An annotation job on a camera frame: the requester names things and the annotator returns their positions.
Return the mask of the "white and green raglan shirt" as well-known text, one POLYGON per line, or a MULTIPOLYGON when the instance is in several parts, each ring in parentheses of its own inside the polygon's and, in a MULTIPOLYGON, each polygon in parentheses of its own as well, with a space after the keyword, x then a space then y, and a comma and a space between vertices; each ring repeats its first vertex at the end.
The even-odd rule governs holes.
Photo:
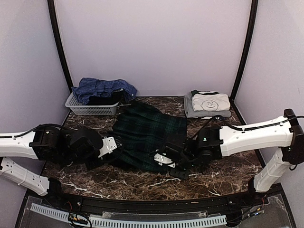
POLYGON ((194 111, 228 111, 230 101, 227 94, 216 91, 191 91, 192 107, 194 111))

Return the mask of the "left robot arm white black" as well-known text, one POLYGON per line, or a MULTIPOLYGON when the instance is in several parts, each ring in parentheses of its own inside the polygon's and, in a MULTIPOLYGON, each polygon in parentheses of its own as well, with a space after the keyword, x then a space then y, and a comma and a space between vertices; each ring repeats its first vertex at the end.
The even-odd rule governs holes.
POLYGON ((73 164, 90 165, 99 159, 103 139, 98 132, 81 128, 69 130, 57 124, 42 124, 23 133, 0 135, 0 174, 19 186, 32 190, 57 207, 67 203, 61 183, 35 174, 18 165, 13 157, 47 161, 61 167, 73 164))

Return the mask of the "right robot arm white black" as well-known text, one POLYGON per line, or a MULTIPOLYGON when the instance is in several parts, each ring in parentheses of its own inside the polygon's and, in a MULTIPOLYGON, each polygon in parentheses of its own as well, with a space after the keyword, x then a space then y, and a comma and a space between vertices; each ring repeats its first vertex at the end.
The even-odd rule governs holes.
POLYGON ((194 165, 205 166, 212 160, 239 152, 276 147, 272 159, 253 177, 249 191, 242 196, 247 206, 253 206, 273 183, 292 166, 304 162, 304 131, 292 109, 276 119, 243 126, 208 126, 205 124, 191 138, 172 137, 165 144, 161 162, 171 168, 186 171, 194 165))

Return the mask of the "dark green plaid garment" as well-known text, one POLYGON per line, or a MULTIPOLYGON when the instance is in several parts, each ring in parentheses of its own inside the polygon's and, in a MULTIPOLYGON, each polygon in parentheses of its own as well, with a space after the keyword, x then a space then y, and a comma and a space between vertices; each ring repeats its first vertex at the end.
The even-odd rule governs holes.
POLYGON ((152 105, 133 101, 118 115, 109 134, 123 141, 119 160, 142 171, 165 173, 168 167, 160 166, 154 152, 160 149, 169 134, 187 134, 187 119, 163 114, 152 105))

